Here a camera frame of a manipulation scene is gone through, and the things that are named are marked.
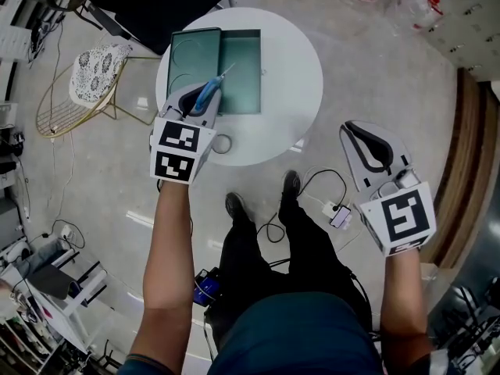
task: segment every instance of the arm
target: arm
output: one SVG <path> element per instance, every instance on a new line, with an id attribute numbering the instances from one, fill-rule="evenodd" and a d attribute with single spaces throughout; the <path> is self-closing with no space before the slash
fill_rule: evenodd
<path id="1" fill-rule="evenodd" d="M 432 351 L 416 248 L 387 258 L 380 332 L 389 373 L 408 369 Z"/>
<path id="2" fill-rule="evenodd" d="M 180 373 L 191 330 L 195 275 L 188 186 L 164 182 L 144 275 L 144 315 L 130 351 Z"/>

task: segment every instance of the sleeve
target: sleeve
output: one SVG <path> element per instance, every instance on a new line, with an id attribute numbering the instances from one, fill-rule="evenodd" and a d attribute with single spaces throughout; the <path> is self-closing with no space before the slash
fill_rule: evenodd
<path id="1" fill-rule="evenodd" d="M 448 350 L 436 350 L 415 361 L 405 375 L 458 375 L 448 360 Z"/>
<path id="2" fill-rule="evenodd" d="M 141 375 L 174 375 L 171 370 L 154 359 L 150 359 L 144 355 L 130 354 L 118 370 L 118 375 L 138 373 Z"/>

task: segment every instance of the round white table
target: round white table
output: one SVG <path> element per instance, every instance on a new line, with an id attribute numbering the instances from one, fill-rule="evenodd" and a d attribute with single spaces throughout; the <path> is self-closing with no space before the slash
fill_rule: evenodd
<path id="1" fill-rule="evenodd" d="M 320 109 L 323 72 L 313 45 L 293 23 L 261 9 L 211 12 L 185 30 L 209 27 L 260 29 L 262 60 L 260 114 L 218 116 L 215 129 L 231 138 L 232 147 L 226 154 L 212 151 L 209 161 L 247 166 L 285 152 L 302 138 Z M 158 110 L 166 100 L 169 57 L 170 47 L 156 76 Z"/>

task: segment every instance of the person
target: person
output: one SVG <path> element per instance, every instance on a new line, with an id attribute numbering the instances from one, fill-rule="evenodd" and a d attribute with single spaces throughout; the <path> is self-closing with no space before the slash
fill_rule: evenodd
<path id="1" fill-rule="evenodd" d="M 369 336 L 369 305 L 328 234 L 298 205 L 300 189 L 298 174 L 288 171 L 278 213 L 290 242 L 288 274 L 262 258 L 240 196 L 226 197 L 233 226 L 220 260 L 222 295 L 206 313 L 219 353 L 209 375 L 384 373 Z M 181 373 L 195 289 L 191 249 L 188 186 L 165 182 L 144 276 L 145 311 L 120 375 Z M 445 359 L 433 361 L 417 249 L 387 258 L 380 337 L 388 373 L 448 368 Z"/>

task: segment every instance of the leg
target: leg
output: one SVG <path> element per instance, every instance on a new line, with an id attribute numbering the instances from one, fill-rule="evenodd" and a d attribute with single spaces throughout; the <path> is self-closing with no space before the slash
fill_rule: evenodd
<path id="1" fill-rule="evenodd" d="M 220 257 L 221 286 L 232 295 L 247 295 L 265 280 L 271 269 L 260 254 L 255 224 L 248 218 L 234 220 Z"/>
<path id="2" fill-rule="evenodd" d="M 342 298 L 356 312 L 361 324 L 371 330 L 371 311 L 354 285 L 351 270 L 335 254 L 328 233 L 307 216 L 297 202 L 300 179 L 287 175 L 279 218 L 290 241 L 290 269 L 293 284 L 300 291 L 324 291 Z"/>
<path id="3" fill-rule="evenodd" d="M 307 216 L 297 200 L 282 201 L 280 221 L 290 241 L 290 274 L 317 283 L 343 270 L 328 233 Z"/>
<path id="4" fill-rule="evenodd" d="M 233 227 L 224 240 L 220 257 L 222 295 L 206 311 L 218 350 L 224 336 L 248 307 L 287 291 L 287 276 L 272 271 L 260 253 L 255 224 L 248 218 L 241 198 L 230 193 L 226 208 L 233 218 Z"/>

